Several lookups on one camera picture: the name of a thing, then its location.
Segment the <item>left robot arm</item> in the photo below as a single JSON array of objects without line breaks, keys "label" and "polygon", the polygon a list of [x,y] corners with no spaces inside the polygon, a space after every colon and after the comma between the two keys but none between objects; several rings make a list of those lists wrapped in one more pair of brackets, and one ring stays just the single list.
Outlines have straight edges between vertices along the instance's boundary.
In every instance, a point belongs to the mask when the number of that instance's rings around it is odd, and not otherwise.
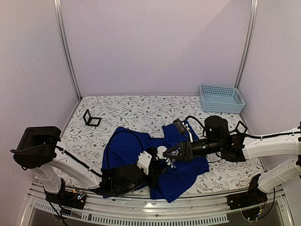
[{"label": "left robot arm", "polygon": [[157,149],[150,147],[141,152],[134,163],[115,168],[108,166],[98,173],[68,151],[60,134],[60,129],[55,126],[27,127],[17,148],[10,150],[15,162],[24,170],[33,170],[46,192],[59,204],[66,204],[70,194],[65,191],[65,182],[54,168],[72,176],[91,192],[112,197],[143,186],[156,186],[159,176],[169,166]]}]

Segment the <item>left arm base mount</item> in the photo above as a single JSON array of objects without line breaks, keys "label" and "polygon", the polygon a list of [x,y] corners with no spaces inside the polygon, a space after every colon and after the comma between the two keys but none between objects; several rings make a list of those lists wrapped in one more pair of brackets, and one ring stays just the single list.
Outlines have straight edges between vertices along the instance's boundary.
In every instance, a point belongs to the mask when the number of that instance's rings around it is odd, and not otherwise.
[{"label": "left arm base mount", "polygon": [[44,189],[46,201],[58,204],[63,207],[70,207],[74,209],[84,209],[87,194],[76,189],[75,192],[65,190],[65,181],[61,179],[61,185],[58,193],[50,193]]}]

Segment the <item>light blue plastic basket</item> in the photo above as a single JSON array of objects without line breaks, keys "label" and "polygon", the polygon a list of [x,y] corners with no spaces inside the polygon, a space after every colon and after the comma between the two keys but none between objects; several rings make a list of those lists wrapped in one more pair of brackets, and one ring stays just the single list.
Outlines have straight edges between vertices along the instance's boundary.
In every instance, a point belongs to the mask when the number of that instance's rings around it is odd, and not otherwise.
[{"label": "light blue plastic basket", "polygon": [[204,112],[239,114],[245,106],[235,87],[199,84],[199,98]]}]

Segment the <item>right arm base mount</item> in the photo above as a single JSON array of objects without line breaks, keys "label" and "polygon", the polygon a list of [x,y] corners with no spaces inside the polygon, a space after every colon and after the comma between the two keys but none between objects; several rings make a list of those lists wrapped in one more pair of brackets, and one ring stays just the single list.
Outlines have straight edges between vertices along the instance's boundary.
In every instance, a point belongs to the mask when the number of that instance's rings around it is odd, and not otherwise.
[{"label": "right arm base mount", "polygon": [[244,210],[242,215],[246,220],[258,220],[266,207],[268,200],[266,192],[262,192],[258,188],[258,181],[261,174],[254,176],[249,184],[246,192],[231,194],[227,196],[227,205],[231,210],[250,207],[257,204],[263,204],[263,207],[257,207],[254,210]]}]

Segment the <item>black brooch box silver brooch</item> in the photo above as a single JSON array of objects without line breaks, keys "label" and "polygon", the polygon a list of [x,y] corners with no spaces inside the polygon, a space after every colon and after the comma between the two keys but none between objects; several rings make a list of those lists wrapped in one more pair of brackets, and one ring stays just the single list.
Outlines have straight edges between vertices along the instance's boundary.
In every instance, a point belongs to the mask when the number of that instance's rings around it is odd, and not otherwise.
[{"label": "black brooch box silver brooch", "polygon": [[245,134],[247,130],[248,127],[242,121],[238,121],[236,127],[230,132],[230,134]]}]

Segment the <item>black brooch box yellow brooch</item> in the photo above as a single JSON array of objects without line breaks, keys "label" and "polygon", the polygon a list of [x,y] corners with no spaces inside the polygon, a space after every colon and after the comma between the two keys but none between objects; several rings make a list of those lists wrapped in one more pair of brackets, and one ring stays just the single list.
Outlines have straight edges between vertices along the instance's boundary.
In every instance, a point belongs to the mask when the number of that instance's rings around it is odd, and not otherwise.
[{"label": "black brooch box yellow brooch", "polygon": [[98,127],[102,120],[101,117],[92,117],[90,111],[87,109],[83,115],[83,120],[86,126]]}]

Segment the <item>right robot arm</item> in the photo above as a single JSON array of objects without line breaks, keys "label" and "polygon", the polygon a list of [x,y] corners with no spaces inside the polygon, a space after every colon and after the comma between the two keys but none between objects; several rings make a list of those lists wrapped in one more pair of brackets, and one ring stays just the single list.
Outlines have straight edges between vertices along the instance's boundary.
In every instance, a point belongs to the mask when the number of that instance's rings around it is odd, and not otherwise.
[{"label": "right robot arm", "polygon": [[191,161],[195,157],[220,153],[229,162],[243,162],[253,158],[289,155],[275,168],[254,176],[243,201],[254,205],[276,186],[301,174],[301,128],[269,135],[255,136],[238,129],[229,131],[228,122],[220,116],[205,119],[204,139],[183,141],[163,152],[163,156],[178,161]]}]

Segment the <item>blue printed t-shirt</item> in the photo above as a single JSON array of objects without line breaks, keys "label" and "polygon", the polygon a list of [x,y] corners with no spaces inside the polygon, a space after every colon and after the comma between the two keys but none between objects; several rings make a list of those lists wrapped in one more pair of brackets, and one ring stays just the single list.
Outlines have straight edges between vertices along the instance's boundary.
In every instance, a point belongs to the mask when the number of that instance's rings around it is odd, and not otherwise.
[{"label": "blue printed t-shirt", "polygon": [[[135,164],[138,155],[149,147],[170,148],[187,140],[173,124],[162,126],[162,130],[164,137],[158,138],[151,137],[148,133],[117,127],[104,149],[102,169]],[[150,197],[172,202],[188,190],[199,175],[208,171],[206,157],[197,157],[189,162],[176,161],[167,167],[167,172],[159,176],[158,185],[150,188]]]}]

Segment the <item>round light blue brooch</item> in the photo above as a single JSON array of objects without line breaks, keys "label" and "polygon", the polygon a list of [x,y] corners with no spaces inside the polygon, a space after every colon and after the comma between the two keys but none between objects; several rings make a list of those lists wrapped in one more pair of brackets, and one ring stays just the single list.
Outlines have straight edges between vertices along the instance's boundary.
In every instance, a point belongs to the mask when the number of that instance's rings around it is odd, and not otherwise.
[{"label": "round light blue brooch", "polygon": [[157,148],[157,156],[160,158],[160,159],[164,159],[164,152],[167,150],[167,148],[165,146],[159,146]]}]

